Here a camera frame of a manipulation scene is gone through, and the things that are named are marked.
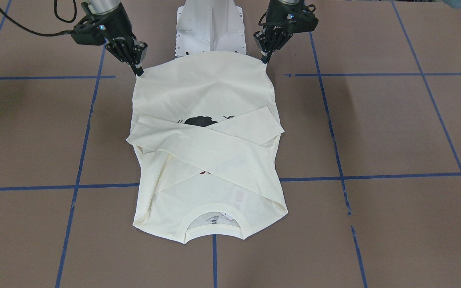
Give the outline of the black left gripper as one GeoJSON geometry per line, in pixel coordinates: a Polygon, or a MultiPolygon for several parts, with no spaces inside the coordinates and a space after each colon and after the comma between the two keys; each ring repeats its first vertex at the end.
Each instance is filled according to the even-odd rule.
{"type": "Polygon", "coordinates": [[[280,50],[293,34],[312,32],[318,22],[315,5],[305,5],[304,0],[270,0],[258,23],[262,30],[254,33],[261,50],[261,61],[268,64],[271,55],[280,50]]]}

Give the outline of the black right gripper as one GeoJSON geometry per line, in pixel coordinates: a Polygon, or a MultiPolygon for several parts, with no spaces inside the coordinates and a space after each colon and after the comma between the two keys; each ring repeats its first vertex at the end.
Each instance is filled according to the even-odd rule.
{"type": "Polygon", "coordinates": [[[136,76],[143,75],[142,61],[147,43],[137,40],[122,3],[82,3],[86,16],[71,33],[77,44],[104,45],[119,61],[132,66],[136,76]]]}

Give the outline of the right grey silver robot arm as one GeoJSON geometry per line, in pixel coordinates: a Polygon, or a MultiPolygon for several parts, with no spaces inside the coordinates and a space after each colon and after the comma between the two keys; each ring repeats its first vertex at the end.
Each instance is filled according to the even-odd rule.
{"type": "Polygon", "coordinates": [[[77,44],[104,45],[119,61],[128,64],[137,76],[143,74],[142,62],[147,43],[137,40],[120,0],[86,0],[82,2],[86,16],[73,28],[71,36],[77,44]]]}

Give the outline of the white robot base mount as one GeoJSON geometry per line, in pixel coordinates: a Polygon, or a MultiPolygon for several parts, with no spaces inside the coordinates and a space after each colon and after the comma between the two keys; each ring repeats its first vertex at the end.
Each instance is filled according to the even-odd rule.
{"type": "Polygon", "coordinates": [[[233,0],[187,0],[177,9],[175,57],[207,51],[247,53],[243,10],[233,0]]]}

